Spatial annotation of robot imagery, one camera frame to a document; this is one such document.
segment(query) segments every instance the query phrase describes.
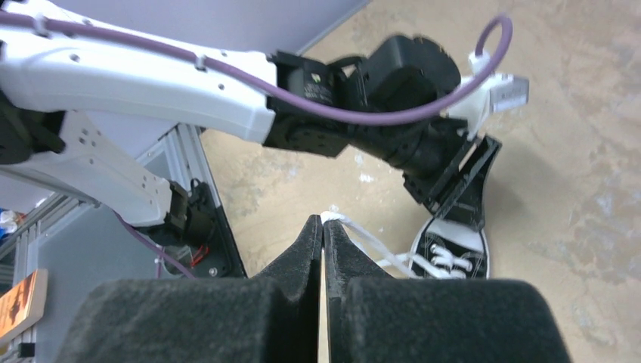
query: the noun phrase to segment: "cable clip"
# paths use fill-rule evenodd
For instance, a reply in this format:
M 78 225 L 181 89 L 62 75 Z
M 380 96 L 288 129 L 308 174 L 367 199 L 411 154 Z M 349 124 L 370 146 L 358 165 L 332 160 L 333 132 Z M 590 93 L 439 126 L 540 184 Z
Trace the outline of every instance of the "cable clip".
M 33 29 L 36 31 L 36 34 L 39 36 L 44 36 L 48 38 L 50 36 L 49 30 L 47 30 L 47 17 L 43 13 L 38 13 L 33 17 Z
M 205 67 L 206 59 L 207 59 L 207 56 L 205 54 L 196 56 L 196 62 L 194 63 L 194 65 L 196 66 L 196 69 L 199 70 L 200 72 L 207 71 L 207 67 Z

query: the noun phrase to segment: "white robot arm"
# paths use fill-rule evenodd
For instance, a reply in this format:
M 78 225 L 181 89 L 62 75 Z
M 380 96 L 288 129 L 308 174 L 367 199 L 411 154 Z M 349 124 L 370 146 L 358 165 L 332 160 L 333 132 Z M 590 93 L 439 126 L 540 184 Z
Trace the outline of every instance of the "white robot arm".
M 190 123 L 325 157 L 351 144 L 402 169 L 405 187 L 431 212 L 480 228 L 482 191 L 462 192 L 478 170 L 461 169 L 462 158 L 496 153 L 476 136 L 488 110 L 527 103 L 527 81 L 494 72 L 511 39 L 506 17 L 488 26 L 470 58 L 475 77 L 461 82 L 449 55 L 423 37 L 393 36 L 369 59 L 322 64 L 176 42 L 46 0 L 0 6 L 0 166 L 62 182 L 158 244 L 197 247 L 209 236 L 206 216 L 190 208 L 183 188 L 105 138 L 83 110 Z M 498 23 L 501 43 L 488 57 L 482 43 Z M 342 68 L 350 65 L 356 71 L 348 76 Z M 445 108 L 449 117 L 439 115 Z M 445 192 L 461 183 L 455 196 Z

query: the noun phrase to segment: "white connector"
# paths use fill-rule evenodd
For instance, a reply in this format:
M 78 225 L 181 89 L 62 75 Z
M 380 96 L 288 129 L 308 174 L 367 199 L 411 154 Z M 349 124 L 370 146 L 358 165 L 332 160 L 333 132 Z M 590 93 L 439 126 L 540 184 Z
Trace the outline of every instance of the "white connector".
M 485 50 L 481 56 L 472 52 L 468 57 L 472 74 L 476 75 L 490 60 L 490 54 Z M 461 84 L 472 80 L 464 77 Z M 447 109 L 447 115 L 452 118 L 466 119 L 468 122 L 468 140 L 473 140 L 485 120 L 492 114 L 511 110 L 528 103 L 530 82 L 528 79 L 512 74 L 495 73 L 481 84 L 474 92 L 463 100 Z

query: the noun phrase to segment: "white shoelace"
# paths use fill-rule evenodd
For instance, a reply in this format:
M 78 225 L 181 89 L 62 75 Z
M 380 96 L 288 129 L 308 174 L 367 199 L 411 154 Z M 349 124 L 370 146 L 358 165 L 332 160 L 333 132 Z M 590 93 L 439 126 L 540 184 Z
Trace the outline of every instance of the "white shoelace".
M 428 261 L 425 257 L 417 253 L 402 253 L 395 255 L 378 238 L 374 237 L 365 228 L 361 227 L 358 223 L 353 222 L 349 217 L 344 216 L 343 214 L 322 212 L 320 214 L 320 220 L 323 224 L 327 221 L 341 222 L 341 224 L 349 228 L 363 241 L 383 255 L 383 260 L 376 263 L 378 266 L 394 266 L 409 278 L 423 278 L 423 276 L 418 276 L 414 271 L 412 271 L 409 266 L 410 261 L 416 263 L 420 268 L 425 270 L 434 278 L 466 278 L 464 271 L 454 267 L 461 268 L 465 271 L 472 270 L 472 263 L 468 259 L 456 257 L 450 250 L 437 244 L 432 244 L 429 247 L 430 252 L 435 254 L 431 261 Z M 362 244 L 358 243 L 356 240 L 351 240 L 351 242 L 367 255 Z

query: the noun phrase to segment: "black plastic housing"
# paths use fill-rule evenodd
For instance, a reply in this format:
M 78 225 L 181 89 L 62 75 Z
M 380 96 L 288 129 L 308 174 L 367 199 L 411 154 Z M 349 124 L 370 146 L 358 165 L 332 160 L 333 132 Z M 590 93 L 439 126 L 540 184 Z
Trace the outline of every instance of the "black plastic housing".
M 346 88 L 349 108 L 392 112 L 428 104 L 460 84 L 454 60 L 430 39 L 392 36 L 358 64 Z

